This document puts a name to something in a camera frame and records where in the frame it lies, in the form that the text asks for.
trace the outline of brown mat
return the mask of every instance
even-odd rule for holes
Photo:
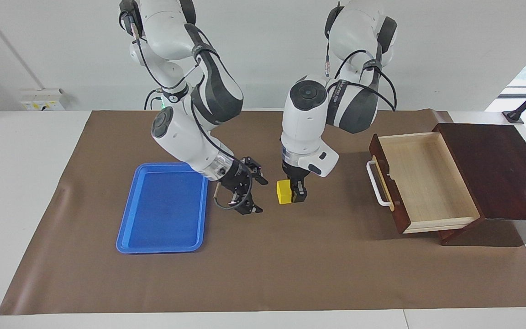
[[[245,112],[215,130],[263,165],[271,183],[254,187],[263,214],[209,202],[198,252],[122,255],[115,240],[136,167],[173,158],[150,137],[155,112],[93,112],[0,314],[526,306],[525,247],[400,236],[374,198],[365,170],[372,134],[427,132],[447,114],[382,112],[357,135],[328,127],[338,165],[307,179],[306,202],[286,206],[275,194],[281,115]]]

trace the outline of dark brown wooden box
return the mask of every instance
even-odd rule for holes
[[[526,142],[507,125],[440,123],[373,136],[369,147],[399,233],[442,245],[526,243]]]

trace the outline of white handle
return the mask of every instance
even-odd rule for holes
[[[376,200],[379,202],[380,205],[383,207],[390,207],[391,203],[386,202],[380,197],[379,188],[376,185],[376,180],[374,179],[374,175],[371,170],[371,165],[377,165],[376,161],[371,160],[367,162],[367,172],[369,173],[369,178],[371,179],[371,184],[373,185],[374,195],[376,196]]]

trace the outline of yellow block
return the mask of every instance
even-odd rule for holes
[[[279,199],[279,204],[292,202],[292,189],[289,184],[289,179],[277,181],[277,199]]]

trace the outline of white robotic arm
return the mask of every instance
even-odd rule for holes
[[[352,0],[332,9],[325,34],[342,65],[333,79],[308,75],[289,92],[281,137],[289,184],[278,183],[280,198],[289,194],[281,187],[289,186],[287,202],[303,202],[304,178],[310,172],[326,177],[336,166],[338,153],[321,139],[326,124],[359,133],[373,123],[378,100],[384,99],[378,93],[381,68],[392,57],[396,28],[375,0]]]
[[[120,21],[125,21],[126,31],[135,37],[129,49],[132,58],[147,68],[161,89],[165,108],[152,125],[155,141],[231,190],[229,207],[222,208],[241,214],[263,211],[251,195],[253,179],[267,184],[261,166],[249,157],[236,159],[210,135],[212,129],[240,114],[243,95],[216,50],[194,25],[192,0],[143,0],[139,6],[135,0],[123,0],[119,7]],[[186,82],[182,68],[170,62],[190,56],[203,71],[195,87]]]

